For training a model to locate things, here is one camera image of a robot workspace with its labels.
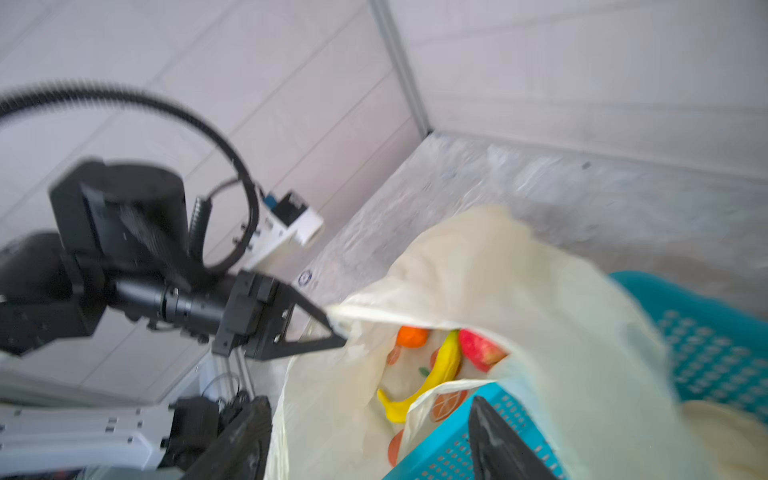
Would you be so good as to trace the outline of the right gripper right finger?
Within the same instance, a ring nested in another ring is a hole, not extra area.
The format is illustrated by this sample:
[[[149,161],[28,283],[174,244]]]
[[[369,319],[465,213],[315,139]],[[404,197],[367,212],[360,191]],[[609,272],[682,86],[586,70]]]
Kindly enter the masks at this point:
[[[472,400],[468,433],[475,479],[556,479],[552,471],[483,397],[477,396]]]

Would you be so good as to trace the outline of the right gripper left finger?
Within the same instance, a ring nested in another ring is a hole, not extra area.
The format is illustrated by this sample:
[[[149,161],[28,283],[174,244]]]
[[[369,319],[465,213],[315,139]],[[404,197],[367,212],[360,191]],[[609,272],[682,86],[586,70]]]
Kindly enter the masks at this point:
[[[272,432],[267,396],[236,394],[219,414],[219,433],[182,479],[262,480]]]

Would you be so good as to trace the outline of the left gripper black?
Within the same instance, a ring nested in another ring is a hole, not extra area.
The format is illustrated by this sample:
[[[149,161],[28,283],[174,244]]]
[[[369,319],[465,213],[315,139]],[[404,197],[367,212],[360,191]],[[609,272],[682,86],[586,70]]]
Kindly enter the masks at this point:
[[[288,334],[294,317],[306,320],[297,339]],[[274,360],[342,348],[325,311],[306,298],[294,300],[294,289],[276,278],[241,271],[234,276],[216,332],[212,353],[229,357],[244,349],[247,358]]]

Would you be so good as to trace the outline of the yellow banana toy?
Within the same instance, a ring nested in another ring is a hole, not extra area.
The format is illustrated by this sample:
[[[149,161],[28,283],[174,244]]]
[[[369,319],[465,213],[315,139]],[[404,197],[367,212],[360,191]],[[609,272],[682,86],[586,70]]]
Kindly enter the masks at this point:
[[[434,366],[420,388],[410,397],[391,400],[382,389],[377,390],[377,398],[384,408],[386,418],[394,424],[405,424],[411,406],[424,394],[446,382],[453,381],[462,363],[459,331],[451,331],[444,340],[435,359]]]

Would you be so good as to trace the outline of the red apple toy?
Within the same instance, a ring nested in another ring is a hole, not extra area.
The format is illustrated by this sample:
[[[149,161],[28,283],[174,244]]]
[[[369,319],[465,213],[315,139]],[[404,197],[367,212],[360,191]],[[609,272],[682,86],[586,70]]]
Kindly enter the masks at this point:
[[[459,331],[459,344],[463,356],[484,373],[509,356],[506,350],[467,329]]]

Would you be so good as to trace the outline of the orange fruit toy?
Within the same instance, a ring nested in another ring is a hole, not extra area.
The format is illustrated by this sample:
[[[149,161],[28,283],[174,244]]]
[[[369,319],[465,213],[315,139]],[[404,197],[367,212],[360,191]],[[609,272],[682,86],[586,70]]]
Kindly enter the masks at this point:
[[[403,348],[418,349],[427,343],[429,335],[429,329],[403,326],[398,331],[396,345]]]

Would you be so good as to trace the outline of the cream plastic shopping bag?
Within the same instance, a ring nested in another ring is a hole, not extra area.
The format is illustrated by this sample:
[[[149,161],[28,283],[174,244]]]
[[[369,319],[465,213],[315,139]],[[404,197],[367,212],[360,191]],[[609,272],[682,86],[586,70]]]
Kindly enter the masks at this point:
[[[331,305],[340,349],[296,357],[275,411],[269,479],[374,479],[395,424],[378,389],[415,390],[386,358],[403,326],[468,328],[509,353],[486,375],[520,400],[572,479],[763,479],[767,431],[682,405],[648,317],[591,263],[538,242],[499,206],[417,237],[381,280]]]

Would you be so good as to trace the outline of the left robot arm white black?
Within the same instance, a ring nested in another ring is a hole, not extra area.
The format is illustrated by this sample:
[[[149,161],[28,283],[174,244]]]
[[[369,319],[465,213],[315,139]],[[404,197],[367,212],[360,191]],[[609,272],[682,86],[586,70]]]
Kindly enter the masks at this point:
[[[89,160],[50,190],[57,227],[30,234],[1,252],[1,349],[22,357],[64,339],[93,335],[113,309],[152,330],[167,327],[228,357],[241,351],[274,360],[342,347],[329,333],[309,341],[286,334],[297,310],[322,326],[325,313],[293,286],[254,271],[231,272],[247,249],[206,265],[202,249],[209,198],[186,212],[181,178],[164,168]],[[266,454],[271,407],[237,391],[218,403],[203,395],[135,409],[1,411],[3,475],[91,466],[190,468],[214,450],[234,421]]]

